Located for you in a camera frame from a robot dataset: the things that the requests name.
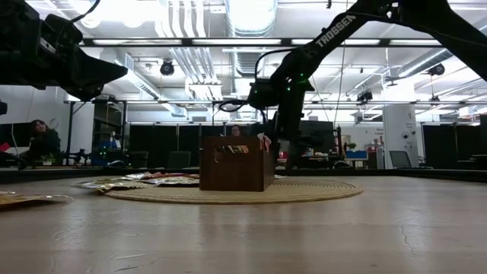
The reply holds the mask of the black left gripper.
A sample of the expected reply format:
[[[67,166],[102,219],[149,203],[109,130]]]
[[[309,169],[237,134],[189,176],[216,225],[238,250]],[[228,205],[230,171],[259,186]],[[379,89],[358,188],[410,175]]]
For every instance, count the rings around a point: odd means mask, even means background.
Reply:
[[[78,46],[82,38],[70,20],[55,14],[41,18],[25,0],[14,0],[14,83],[59,86],[81,101],[98,97],[128,69],[87,55]]]

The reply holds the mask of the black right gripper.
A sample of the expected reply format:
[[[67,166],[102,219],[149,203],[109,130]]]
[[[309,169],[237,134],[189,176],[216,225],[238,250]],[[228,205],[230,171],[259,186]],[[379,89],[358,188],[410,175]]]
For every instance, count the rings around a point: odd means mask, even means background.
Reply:
[[[266,124],[265,135],[278,138],[281,132],[296,132],[289,138],[286,170],[293,170],[302,155],[298,131],[302,118],[304,95],[307,92],[307,80],[277,82],[270,79],[257,79],[250,84],[248,104],[258,110],[278,107],[277,120]]]

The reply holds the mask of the orange white tea packet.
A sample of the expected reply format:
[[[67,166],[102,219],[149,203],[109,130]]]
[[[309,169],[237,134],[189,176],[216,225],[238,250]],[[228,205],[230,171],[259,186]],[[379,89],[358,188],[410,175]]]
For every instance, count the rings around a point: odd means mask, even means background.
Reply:
[[[259,133],[257,135],[257,138],[259,139],[260,149],[266,152],[270,152],[270,146],[272,144],[271,139],[263,132]]]

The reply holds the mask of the brown wooden tea box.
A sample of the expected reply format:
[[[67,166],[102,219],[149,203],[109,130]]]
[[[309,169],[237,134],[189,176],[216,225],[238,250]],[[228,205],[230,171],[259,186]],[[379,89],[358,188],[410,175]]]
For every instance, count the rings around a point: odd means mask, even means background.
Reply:
[[[246,145],[250,152],[216,152],[222,145]],[[263,192],[274,179],[272,153],[260,149],[256,136],[210,136],[204,140],[199,167],[200,190]]]

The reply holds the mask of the black monitor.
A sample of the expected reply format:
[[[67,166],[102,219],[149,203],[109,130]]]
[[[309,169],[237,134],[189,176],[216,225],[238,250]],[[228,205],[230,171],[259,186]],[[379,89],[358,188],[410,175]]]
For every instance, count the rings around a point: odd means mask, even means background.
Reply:
[[[328,153],[335,146],[332,122],[303,121],[301,133],[310,138],[311,146],[315,152]]]
[[[0,146],[7,144],[8,147],[28,147],[30,138],[30,123],[0,124]]]

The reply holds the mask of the round woven placemat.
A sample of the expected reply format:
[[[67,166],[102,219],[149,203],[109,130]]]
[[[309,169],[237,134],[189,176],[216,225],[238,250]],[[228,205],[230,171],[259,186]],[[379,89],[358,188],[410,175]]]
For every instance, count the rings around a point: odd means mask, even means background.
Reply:
[[[315,202],[363,193],[358,185],[314,177],[279,179],[262,192],[199,190],[195,187],[151,187],[111,190],[106,196],[141,202],[205,205],[252,205]]]

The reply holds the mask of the black metal scaffold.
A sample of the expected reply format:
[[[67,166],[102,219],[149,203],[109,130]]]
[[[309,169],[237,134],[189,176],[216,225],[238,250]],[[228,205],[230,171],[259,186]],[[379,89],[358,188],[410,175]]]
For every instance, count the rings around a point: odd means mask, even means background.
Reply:
[[[256,135],[264,130],[248,113],[226,113],[214,104],[202,106],[177,105],[187,110],[187,117],[175,117],[155,101],[97,101],[66,102],[59,120],[59,134],[64,152],[81,149],[92,155],[93,165],[119,160],[126,152],[130,162],[130,129],[133,126],[182,126],[193,132],[194,126],[204,126],[206,135],[214,126],[221,135],[231,135],[231,127],[238,125],[243,135]]]

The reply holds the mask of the black overhead crossbeam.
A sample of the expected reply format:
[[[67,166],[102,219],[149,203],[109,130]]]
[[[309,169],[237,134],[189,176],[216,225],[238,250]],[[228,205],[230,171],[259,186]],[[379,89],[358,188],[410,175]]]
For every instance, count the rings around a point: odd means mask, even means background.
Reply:
[[[84,38],[82,47],[292,47],[302,46],[311,39],[292,38]],[[341,44],[358,48],[443,48],[433,39],[347,39]]]

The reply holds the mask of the dark green chair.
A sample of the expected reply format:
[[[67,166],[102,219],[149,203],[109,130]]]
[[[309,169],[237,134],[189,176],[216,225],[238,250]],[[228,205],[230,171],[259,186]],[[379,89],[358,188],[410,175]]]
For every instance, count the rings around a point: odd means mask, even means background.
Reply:
[[[141,169],[148,166],[148,152],[147,151],[131,151],[129,152],[130,164],[133,168]]]
[[[169,153],[167,168],[183,169],[191,166],[190,151],[172,151]]]

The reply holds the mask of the white pillar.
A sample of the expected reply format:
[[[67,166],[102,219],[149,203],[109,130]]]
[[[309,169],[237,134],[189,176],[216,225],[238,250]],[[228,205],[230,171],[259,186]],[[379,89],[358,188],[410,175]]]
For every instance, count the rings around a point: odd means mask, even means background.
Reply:
[[[394,169],[389,151],[406,151],[412,167],[418,167],[418,130],[414,106],[410,104],[386,105],[383,108],[383,127],[385,168]]]

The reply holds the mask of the grey office chair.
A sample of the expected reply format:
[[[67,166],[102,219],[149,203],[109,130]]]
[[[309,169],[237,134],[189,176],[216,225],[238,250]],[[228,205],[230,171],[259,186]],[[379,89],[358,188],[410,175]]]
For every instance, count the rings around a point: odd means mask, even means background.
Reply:
[[[412,164],[406,151],[389,151],[392,167],[411,168]]]

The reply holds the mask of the white rectangular air duct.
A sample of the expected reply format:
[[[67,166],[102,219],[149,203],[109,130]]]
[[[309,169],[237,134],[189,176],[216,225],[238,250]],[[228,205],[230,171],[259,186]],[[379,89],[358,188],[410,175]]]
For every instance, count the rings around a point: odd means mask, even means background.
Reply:
[[[183,107],[178,107],[176,104],[171,103],[166,97],[162,96],[160,91],[153,85],[147,82],[142,76],[139,76],[133,68],[122,64],[118,59],[114,60],[114,63],[125,67],[127,74],[123,76],[124,80],[129,81],[135,88],[144,94],[147,94],[153,101],[166,108],[172,116],[175,117],[187,117],[187,110]]]

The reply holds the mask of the black partition wall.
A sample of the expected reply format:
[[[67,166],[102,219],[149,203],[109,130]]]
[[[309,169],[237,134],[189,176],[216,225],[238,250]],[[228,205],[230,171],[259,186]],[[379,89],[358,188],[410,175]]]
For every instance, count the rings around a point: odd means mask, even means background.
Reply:
[[[422,126],[425,164],[434,169],[487,170],[487,133],[481,126]]]
[[[133,151],[148,152],[149,168],[164,167],[165,170],[182,170],[167,168],[170,152],[190,151],[190,167],[199,169],[204,140],[210,136],[232,135],[221,135],[214,126],[208,128],[210,131],[208,135],[204,132],[204,126],[193,128],[195,129],[193,132],[184,132],[182,126],[133,126],[130,129],[130,148]]]

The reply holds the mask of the silver ventilation duct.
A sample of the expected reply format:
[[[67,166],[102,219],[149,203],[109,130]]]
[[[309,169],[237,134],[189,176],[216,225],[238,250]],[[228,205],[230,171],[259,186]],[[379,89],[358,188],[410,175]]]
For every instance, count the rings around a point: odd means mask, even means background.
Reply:
[[[230,37],[270,37],[275,23],[278,0],[224,0],[227,29]],[[247,96],[255,77],[255,64],[263,48],[237,49],[231,54],[236,78],[232,94]]]

